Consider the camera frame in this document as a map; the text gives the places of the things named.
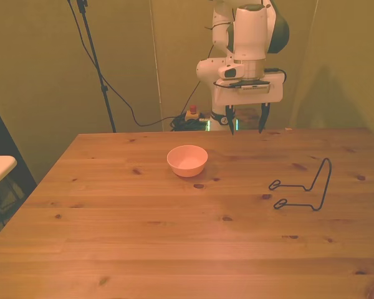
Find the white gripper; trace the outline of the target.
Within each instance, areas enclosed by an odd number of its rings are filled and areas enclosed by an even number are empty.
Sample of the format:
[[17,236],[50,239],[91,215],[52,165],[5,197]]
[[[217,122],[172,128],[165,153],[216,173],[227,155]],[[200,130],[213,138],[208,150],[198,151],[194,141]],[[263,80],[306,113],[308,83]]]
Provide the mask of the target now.
[[214,85],[214,102],[226,106],[226,118],[231,134],[234,134],[235,109],[233,105],[250,105],[261,103],[261,117],[259,119],[259,133],[266,126],[270,113],[270,103],[277,103],[283,99],[283,72],[268,72],[259,80],[243,82],[242,80],[218,79]]

